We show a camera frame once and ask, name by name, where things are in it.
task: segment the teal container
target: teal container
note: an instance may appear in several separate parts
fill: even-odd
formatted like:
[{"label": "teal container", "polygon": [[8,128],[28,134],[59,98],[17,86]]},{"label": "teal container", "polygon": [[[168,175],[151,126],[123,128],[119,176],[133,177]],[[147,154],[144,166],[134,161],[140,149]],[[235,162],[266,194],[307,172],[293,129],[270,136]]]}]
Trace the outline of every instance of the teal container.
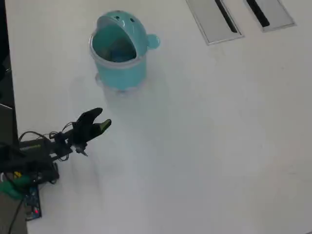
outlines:
[{"label": "teal container", "polygon": [[159,47],[156,35],[124,11],[112,11],[97,20],[89,47],[102,82],[116,90],[138,86],[146,78],[146,54]]}]

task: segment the black cable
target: black cable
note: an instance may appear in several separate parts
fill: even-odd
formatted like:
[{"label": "black cable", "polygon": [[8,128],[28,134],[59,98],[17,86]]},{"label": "black cable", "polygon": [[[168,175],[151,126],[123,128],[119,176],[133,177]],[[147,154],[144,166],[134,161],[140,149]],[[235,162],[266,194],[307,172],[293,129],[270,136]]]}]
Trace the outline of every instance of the black cable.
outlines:
[{"label": "black cable", "polygon": [[23,201],[24,201],[24,198],[19,202],[19,205],[18,205],[18,207],[16,208],[16,211],[15,211],[15,213],[14,213],[13,219],[12,219],[11,224],[10,224],[10,227],[9,227],[8,234],[11,234],[11,232],[12,232],[13,225],[14,225],[15,220],[16,220],[18,214],[19,214],[19,211],[20,211],[21,205],[23,204]]},{"label": "black cable", "polygon": [[46,140],[49,140],[48,138],[46,138],[44,135],[40,134],[40,133],[37,133],[37,132],[34,132],[34,131],[27,131],[27,132],[24,132],[22,135],[20,135],[19,137],[19,142],[21,142],[21,140],[23,139],[23,137],[27,134],[27,133],[32,133],[32,134],[35,134],[39,137],[42,137],[43,139],[46,139]]},{"label": "black cable", "polygon": [[69,122],[68,124],[65,125],[65,127],[62,129],[62,132],[64,132],[64,130],[69,127],[70,125],[73,125],[74,122]]}]

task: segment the table surface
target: table surface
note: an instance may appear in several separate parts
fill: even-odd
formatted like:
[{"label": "table surface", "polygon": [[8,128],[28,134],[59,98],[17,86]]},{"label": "table surface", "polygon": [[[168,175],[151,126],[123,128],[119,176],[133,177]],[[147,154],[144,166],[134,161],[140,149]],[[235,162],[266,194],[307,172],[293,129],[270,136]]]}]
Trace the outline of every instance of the table surface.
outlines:
[{"label": "table surface", "polygon": [[[95,107],[113,121],[89,157],[59,163],[29,234],[312,230],[312,1],[283,0],[297,26],[269,33],[225,3],[245,37],[206,46],[184,0],[6,1],[19,134]],[[161,38],[125,94],[96,82],[88,51],[114,9]]]}]

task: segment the metal slot cover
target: metal slot cover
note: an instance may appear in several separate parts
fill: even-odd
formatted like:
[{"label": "metal slot cover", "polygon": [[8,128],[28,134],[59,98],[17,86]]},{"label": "metal slot cover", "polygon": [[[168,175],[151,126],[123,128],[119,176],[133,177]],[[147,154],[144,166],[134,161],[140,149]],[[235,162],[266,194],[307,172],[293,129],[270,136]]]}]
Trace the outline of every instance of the metal slot cover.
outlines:
[{"label": "metal slot cover", "polygon": [[245,3],[264,32],[295,25],[280,0],[245,0]]},{"label": "metal slot cover", "polygon": [[242,37],[222,0],[186,0],[206,43]]}]

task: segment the robotic arm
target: robotic arm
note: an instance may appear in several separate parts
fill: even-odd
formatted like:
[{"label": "robotic arm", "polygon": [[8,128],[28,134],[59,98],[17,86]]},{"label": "robotic arm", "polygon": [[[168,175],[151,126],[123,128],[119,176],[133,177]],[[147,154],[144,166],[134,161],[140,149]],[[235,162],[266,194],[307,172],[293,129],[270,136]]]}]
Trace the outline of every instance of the robotic arm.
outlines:
[{"label": "robotic arm", "polygon": [[[55,183],[59,179],[56,160],[73,152],[84,154],[87,142],[103,134],[112,124],[108,119],[103,123],[94,123],[102,113],[101,108],[95,108],[83,113],[73,128],[67,132],[52,132],[49,138],[22,141],[19,149],[6,145],[0,149],[0,173],[4,173],[7,181],[0,183],[0,192],[5,192],[14,199],[23,199],[28,188],[46,182]],[[6,173],[19,172],[20,177],[10,179]]]}]

